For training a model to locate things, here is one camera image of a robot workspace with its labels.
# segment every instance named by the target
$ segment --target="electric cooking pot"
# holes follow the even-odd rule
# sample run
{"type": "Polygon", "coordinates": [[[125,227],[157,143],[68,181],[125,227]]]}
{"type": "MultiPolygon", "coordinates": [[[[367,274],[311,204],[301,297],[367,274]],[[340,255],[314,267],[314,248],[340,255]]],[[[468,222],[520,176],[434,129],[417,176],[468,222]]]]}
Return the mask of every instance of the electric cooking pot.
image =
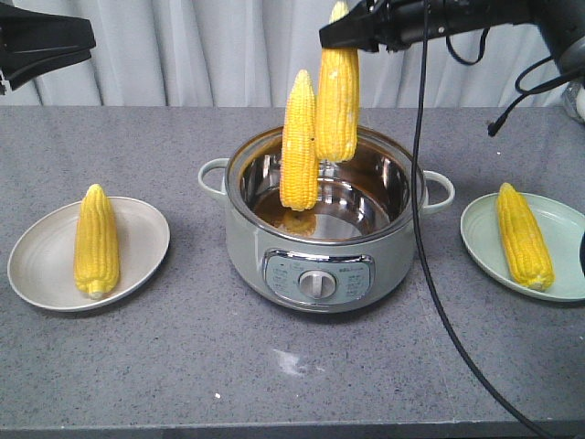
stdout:
{"type": "MultiPolygon", "coordinates": [[[[199,185],[225,208],[229,258],[267,299],[337,313],[377,301],[406,276],[416,250],[411,156],[365,127],[357,139],[352,160],[321,163],[317,202],[304,212],[280,203],[282,127],[199,169],[199,185]],[[220,188],[213,188],[204,178],[217,168],[224,174],[220,188]]],[[[447,177],[418,169],[416,178],[421,216],[452,204],[455,189],[447,177]],[[429,204],[426,180],[441,184],[447,198],[429,204]]]]}

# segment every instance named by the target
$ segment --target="plate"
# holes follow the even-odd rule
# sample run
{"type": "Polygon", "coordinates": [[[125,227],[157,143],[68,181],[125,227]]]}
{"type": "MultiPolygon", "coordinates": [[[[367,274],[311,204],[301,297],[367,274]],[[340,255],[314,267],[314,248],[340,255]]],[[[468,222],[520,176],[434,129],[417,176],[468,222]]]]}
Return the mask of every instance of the plate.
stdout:
{"type": "Polygon", "coordinates": [[[8,258],[8,280],[32,305],[73,312],[105,306],[135,291],[165,257],[170,230],[163,214],[133,198],[110,197],[120,243],[120,281],[101,299],[77,289],[73,279],[80,201],[49,213],[16,242],[8,258]]]}
{"type": "Polygon", "coordinates": [[[579,259],[585,216],[553,199],[527,193],[523,195],[547,243],[555,269],[555,283],[547,291],[539,292],[511,280],[497,224],[497,194],[480,197],[463,211],[461,235],[467,251],[496,281],[519,293],[554,302],[585,299],[585,275],[579,259]]]}

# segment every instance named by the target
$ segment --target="beige plate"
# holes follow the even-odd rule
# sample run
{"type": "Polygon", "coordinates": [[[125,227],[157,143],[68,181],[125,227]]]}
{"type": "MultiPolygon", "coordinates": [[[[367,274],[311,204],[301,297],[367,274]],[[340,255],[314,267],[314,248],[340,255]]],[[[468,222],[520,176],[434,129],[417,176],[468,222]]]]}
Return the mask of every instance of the beige plate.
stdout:
{"type": "Polygon", "coordinates": [[[8,280],[32,305],[73,312],[105,306],[133,292],[165,257],[170,230],[163,214],[133,198],[110,197],[120,240],[120,282],[101,300],[79,291],[73,280],[75,230],[80,202],[49,213],[20,237],[8,259],[8,280]]]}

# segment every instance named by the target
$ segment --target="control panel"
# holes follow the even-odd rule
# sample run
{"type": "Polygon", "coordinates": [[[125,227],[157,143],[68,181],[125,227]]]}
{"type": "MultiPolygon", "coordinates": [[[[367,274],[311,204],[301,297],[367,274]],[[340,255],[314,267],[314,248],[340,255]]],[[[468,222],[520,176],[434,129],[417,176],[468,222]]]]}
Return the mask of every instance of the control panel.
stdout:
{"type": "Polygon", "coordinates": [[[339,305],[360,299],[374,281],[367,255],[321,256],[272,250],[264,255],[264,281],[279,297],[303,305],[339,305]]]}

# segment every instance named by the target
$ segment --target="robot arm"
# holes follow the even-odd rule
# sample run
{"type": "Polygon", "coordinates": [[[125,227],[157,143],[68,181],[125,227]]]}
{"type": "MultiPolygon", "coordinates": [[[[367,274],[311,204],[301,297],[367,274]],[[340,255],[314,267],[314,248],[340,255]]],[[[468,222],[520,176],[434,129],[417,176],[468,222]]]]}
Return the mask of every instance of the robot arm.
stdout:
{"type": "Polygon", "coordinates": [[[89,59],[94,47],[89,20],[0,3],[0,95],[3,77],[16,90],[38,75],[89,59]]]}
{"type": "MultiPolygon", "coordinates": [[[[429,39],[502,24],[538,26],[558,70],[585,69],[585,2],[582,0],[430,0],[429,39]]],[[[362,0],[347,16],[323,27],[324,48],[370,52],[378,44],[398,51],[422,41],[422,0],[362,0]]]]}

